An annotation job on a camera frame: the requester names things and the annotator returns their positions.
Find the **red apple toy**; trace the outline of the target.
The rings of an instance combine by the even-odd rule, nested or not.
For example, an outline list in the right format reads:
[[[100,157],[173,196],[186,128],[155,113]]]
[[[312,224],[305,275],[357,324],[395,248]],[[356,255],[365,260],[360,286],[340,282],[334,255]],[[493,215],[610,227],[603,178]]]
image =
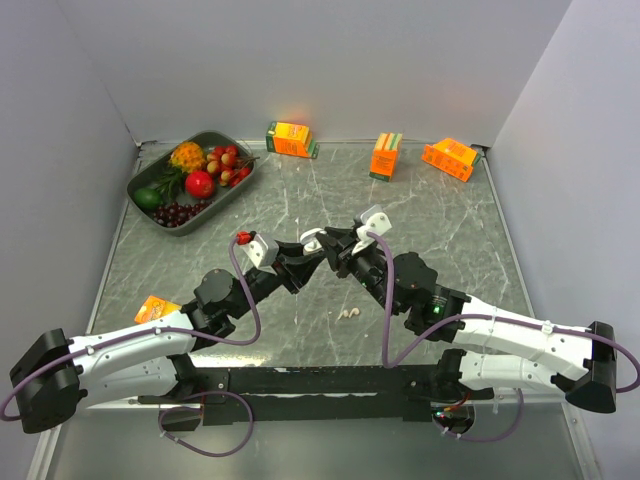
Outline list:
[[[186,192],[197,199],[208,199],[215,192],[215,182],[212,177],[202,170],[190,173],[184,184]]]

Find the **orange pineapple toy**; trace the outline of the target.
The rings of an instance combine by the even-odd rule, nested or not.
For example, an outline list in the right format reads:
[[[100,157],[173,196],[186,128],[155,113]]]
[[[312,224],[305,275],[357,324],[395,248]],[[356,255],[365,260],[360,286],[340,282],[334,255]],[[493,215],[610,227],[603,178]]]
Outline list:
[[[185,141],[178,145],[169,158],[169,165],[184,174],[202,170],[207,163],[203,148],[195,142]]]

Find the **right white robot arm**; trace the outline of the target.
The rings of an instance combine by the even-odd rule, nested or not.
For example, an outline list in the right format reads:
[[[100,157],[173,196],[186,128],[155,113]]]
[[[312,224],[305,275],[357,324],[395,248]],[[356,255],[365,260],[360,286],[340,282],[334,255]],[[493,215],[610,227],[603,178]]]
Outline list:
[[[418,341],[451,344],[439,364],[438,390],[448,398],[466,391],[520,388],[560,392],[594,413],[616,410],[614,329],[594,321],[570,327],[517,315],[438,284],[437,273],[415,252],[397,256],[380,235],[328,228],[315,235],[338,277],[351,275],[384,308],[382,360],[401,363],[417,347],[389,356],[391,319]]]

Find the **orange sponge box front left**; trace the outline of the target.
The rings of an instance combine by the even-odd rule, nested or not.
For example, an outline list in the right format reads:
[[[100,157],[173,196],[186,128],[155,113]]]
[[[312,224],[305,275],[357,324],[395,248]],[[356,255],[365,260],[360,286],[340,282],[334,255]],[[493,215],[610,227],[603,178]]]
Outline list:
[[[169,315],[174,311],[179,311],[180,309],[181,306],[178,304],[150,295],[136,313],[134,321],[137,324],[145,324]]]

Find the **orange sponge box back middle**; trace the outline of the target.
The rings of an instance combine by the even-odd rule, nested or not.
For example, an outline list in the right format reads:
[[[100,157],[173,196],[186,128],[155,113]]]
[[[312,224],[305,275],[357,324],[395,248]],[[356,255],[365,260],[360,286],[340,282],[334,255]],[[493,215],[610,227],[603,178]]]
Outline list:
[[[385,182],[390,182],[402,148],[403,134],[381,133],[375,143],[369,176]]]

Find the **grey fruit tray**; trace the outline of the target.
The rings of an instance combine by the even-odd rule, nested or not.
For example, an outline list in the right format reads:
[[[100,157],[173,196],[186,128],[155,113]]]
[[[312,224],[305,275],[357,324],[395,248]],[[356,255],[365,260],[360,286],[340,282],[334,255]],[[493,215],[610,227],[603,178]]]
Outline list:
[[[205,155],[207,155],[216,146],[225,147],[228,145],[235,145],[239,149],[241,155],[251,155],[236,141],[217,131],[203,131],[192,136],[186,141],[192,141],[200,145],[203,148]],[[127,195],[131,204],[144,216],[144,218],[151,221],[154,226],[172,236],[181,237],[193,232],[208,219],[212,218],[219,210],[233,203],[242,190],[245,189],[252,179],[256,177],[256,168],[253,167],[251,174],[235,187],[221,187],[218,182],[212,178],[215,182],[214,194],[208,199],[197,199],[189,195],[184,187],[185,179],[189,174],[184,174],[169,165],[169,158],[175,148],[152,161],[149,165],[143,167],[137,174],[135,174],[127,185]],[[174,202],[181,205],[195,204],[201,200],[210,202],[210,205],[202,213],[197,215],[194,219],[186,222],[184,225],[173,229],[164,228],[157,225],[151,219],[151,215],[155,210],[142,210],[134,203],[133,194],[140,188],[153,188],[157,190],[163,197],[162,205],[172,204]]]

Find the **orange sponge box back right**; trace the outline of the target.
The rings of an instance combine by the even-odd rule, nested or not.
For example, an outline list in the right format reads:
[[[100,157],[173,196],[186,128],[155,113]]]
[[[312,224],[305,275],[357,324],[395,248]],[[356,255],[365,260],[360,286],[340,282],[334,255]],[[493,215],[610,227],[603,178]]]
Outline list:
[[[467,182],[481,153],[452,138],[445,138],[435,144],[425,145],[421,158],[425,163]]]

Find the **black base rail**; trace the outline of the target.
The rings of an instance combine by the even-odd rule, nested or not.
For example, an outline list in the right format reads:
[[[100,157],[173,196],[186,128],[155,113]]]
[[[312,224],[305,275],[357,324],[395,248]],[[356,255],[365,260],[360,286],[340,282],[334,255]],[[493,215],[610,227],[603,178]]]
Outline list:
[[[472,391],[434,365],[197,368],[163,396],[141,395],[143,405],[199,404],[205,426],[245,421],[241,396],[257,422],[396,418],[429,422],[431,408],[460,400],[491,400],[490,388]]]

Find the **orange sponge box back left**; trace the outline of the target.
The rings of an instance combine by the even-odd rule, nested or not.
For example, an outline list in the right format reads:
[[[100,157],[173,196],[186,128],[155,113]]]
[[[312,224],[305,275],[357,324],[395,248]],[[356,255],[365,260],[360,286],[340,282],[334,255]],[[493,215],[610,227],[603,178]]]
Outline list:
[[[270,153],[315,159],[319,153],[310,128],[306,125],[272,121],[265,135]]]

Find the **red lychee bunch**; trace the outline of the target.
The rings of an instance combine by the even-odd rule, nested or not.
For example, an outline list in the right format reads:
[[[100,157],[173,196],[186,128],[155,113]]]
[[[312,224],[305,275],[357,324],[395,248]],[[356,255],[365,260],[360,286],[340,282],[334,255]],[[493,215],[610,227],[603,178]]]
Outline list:
[[[235,187],[251,174],[257,160],[241,155],[235,145],[216,146],[206,155],[205,172],[221,187]]]

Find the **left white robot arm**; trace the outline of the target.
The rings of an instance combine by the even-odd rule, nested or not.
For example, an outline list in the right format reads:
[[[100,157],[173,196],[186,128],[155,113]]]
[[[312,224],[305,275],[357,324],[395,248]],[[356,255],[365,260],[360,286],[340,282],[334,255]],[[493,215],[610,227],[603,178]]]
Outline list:
[[[325,254],[316,240],[277,242],[248,232],[229,246],[250,258],[249,270],[233,259],[233,269],[213,269],[194,290],[193,300],[175,311],[109,333],[68,338],[62,329],[40,335],[10,371],[11,393],[2,401],[18,412],[1,414],[26,434],[41,433],[69,420],[78,409],[132,396],[192,398],[197,376],[189,355],[217,344],[234,345],[233,320],[254,318],[255,343],[262,330],[260,301],[279,288],[298,293]]]

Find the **dark grape bunch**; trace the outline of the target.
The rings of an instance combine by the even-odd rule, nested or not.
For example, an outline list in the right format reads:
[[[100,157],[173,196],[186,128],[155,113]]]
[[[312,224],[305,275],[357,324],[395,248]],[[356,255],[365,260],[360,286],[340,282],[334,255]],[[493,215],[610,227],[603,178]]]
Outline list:
[[[177,228],[202,213],[210,202],[201,200],[195,204],[181,205],[177,202],[160,205],[151,215],[151,219],[160,227]]]

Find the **white earbud charging case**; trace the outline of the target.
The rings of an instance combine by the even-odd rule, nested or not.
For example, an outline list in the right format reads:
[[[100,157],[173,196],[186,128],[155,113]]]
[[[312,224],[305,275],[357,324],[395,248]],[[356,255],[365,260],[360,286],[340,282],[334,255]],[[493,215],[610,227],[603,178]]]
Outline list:
[[[311,230],[308,230],[306,232],[304,232],[301,236],[300,236],[300,240],[299,243],[302,245],[303,247],[303,254],[304,255],[310,255],[313,253],[316,253],[318,251],[320,251],[322,249],[322,245],[320,244],[319,240],[317,239],[317,235],[318,234],[324,234],[325,231],[321,228],[313,228]]]

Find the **green lime toy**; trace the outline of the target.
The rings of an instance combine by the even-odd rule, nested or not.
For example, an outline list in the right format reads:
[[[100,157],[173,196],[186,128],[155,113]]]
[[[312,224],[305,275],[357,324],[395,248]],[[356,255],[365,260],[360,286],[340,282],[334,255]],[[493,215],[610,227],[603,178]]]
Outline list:
[[[162,195],[153,188],[140,188],[133,194],[134,203],[142,210],[153,211],[163,204]]]

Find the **orange sponge box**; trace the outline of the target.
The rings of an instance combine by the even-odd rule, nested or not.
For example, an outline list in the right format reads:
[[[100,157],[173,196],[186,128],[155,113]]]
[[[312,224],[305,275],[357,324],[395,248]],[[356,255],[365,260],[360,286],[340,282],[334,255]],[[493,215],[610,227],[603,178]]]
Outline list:
[[[272,121],[265,135],[270,153],[315,159],[319,153],[310,128],[306,125]]]
[[[402,148],[403,134],[381,133],[375,143],[369,176],[385,182],[390,182]]]
[[[136,313],[134,321],[137,324],[145,324],[169,315],[174,311],[179,311],[180,309],[181,306],[178,304],[150,295]]]
[[[452,138],[445,138],[435,144],[425,145],[421,158],[425,163],[467,182],[481,153]]]

